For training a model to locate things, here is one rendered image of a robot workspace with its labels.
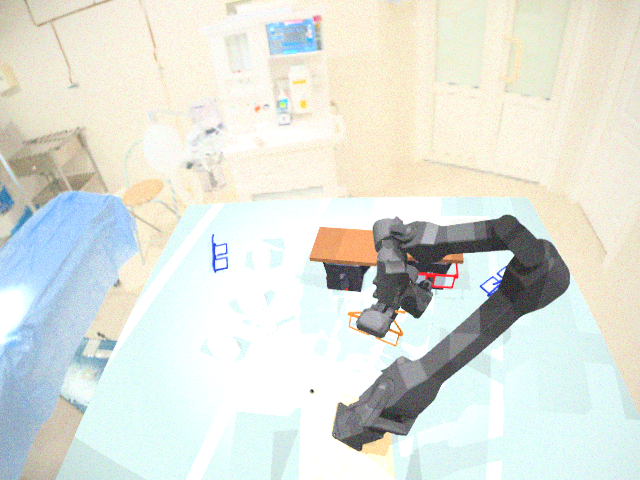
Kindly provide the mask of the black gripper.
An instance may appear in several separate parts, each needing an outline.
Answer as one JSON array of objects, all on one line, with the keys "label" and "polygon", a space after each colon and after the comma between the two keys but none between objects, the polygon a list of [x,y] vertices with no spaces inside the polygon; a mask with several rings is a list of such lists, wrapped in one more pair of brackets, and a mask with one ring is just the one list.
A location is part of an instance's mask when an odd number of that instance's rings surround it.
[{"label": "black gripper", "polygon": [[414,284],[418,279],[418,274],[419,271],[416,267],[407,264],[404,281],[394,285],[383,283],[376,274],[372,280],[372,284],[376,285],[372,298],[377,299],[378,302],[373,303],[370,308],[363,309],[356,320],[357,329],[378,339],[384,338],[398,315],[395,310],[392,310],[396,293],[404,287],[408,277],[410,282]]}]

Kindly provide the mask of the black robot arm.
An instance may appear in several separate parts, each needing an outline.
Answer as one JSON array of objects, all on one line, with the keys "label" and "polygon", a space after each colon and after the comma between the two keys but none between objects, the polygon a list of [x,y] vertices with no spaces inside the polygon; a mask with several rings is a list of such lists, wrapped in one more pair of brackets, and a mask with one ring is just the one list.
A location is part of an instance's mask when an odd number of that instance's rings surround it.
[{"label": "black robot arm", "polygon": [[[400,356],[357,402],[337,403],[331,436],[356,451],[388,432],[408,435],[446,380],[514,322],[551,304],[570,285],[569,268],[553,243],[537,239],[511,214],[448,226],[385,217],[373,223],[372,236],[377,277],[389,285],[404,281],[407,253],[423,265],[450,254],[510,251],[514,256],[497,290],[427,354],[415,360]],[[431,281],[412,284],[408,277],[392,310],[401,307],[420,319],[432,301],[431,290]]]}]

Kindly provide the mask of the white flat rectangular panel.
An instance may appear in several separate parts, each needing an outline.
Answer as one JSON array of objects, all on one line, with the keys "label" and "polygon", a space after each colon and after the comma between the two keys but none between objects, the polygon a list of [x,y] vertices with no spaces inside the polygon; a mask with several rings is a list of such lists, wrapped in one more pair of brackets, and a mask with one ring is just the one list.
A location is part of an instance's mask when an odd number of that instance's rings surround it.
[{"label": "white flat rectangular panel", "polygon": [[[319,227],[372,230],[373,223],[381,218],[385,217],[287,219],[280,220],[280,226],[286,250],[312,250]],[[448,226],[489,220],[489,216],[400,217],[400,219],[404,224],[414,221],[428,221],[440,226]]]}]

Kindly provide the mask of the red glasses frame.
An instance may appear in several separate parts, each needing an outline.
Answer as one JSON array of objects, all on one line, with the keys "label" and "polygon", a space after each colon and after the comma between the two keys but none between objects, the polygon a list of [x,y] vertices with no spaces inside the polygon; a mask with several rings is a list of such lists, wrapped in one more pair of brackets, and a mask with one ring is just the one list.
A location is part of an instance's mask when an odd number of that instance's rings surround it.
[{"label": "red glasses frame", "polygon": [[458,265],[457,263],[455,264],[456,264],[457,275],[456,274],[446,275],[446,274],[434,274],[434,273],[429,273],[429,274],[419,273],[418,279],[415,281],[415,283],[416,282],[420,283],[420,281],[425,280],[427,277],[433,277],[432,288],[439,287],[439,288],[453,289],[455,278],[458,278]]}]

